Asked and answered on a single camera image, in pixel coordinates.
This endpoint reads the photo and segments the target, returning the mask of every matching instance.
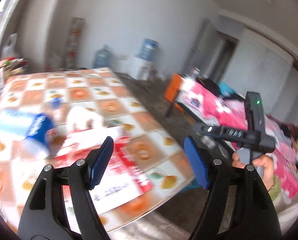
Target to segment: plastic bag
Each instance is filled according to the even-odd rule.
[[[14,33],[9,36],[1,52],[2,59],[6,59],[9,57],[15,57],[15,58],[18,57],[18,54],[15,52],[16,41],[17,41],[17,33]]]

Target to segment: blue water bottle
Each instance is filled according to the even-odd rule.
[[[110,67],[112,54],[108,45],[104,45],[96,54],[96,60],[93,68]]]
[[[156,41],[145,39],[138,58],[144,61],[153,61],[157,49],[158,43]]]

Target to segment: pink blanket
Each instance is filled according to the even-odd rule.
[[[244,104],[239,101],[227,102],[217,98],[207,89],[195,83],[185,96],[185,101],[207,119],[216,118],[220,125],[247,130]],[[265,131],[276,139],[276,149],[271,154],[274,173],[279,176],[282,189],[289,198],[298,193],[298,171],[295,168],[295,150],[279,126],[265,117]]]

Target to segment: finger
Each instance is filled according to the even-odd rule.
[[[235,152],[235,153],[233,153],[233,155],[232,155],[232,159],[234,160],[234,161],[238,161],[239,160],[239,155]]]
[[[253,160],[252,164],[255,166],[262,166],[264,168],[269,168],[273,166],[273,160],[266,155],[261,155],[257,159]]]

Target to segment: checkered tablecloth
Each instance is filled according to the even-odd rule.
[[[182,148],[108,68],[16,76],[4,88],[0,111],[9,107],[40,113],[44,103],[55,97],[62,99],[58,131],[64,136],[73,106],[99,113],[111,126],[124,125],[131,135],[127,154],[154,185],[140,197],[101,214],[107,231],[154,210],[193,179]],[[32,185],[44,165],[52,163],[17,156],[18,143],[17,137],[0,131],[0,212],[15,228]]]

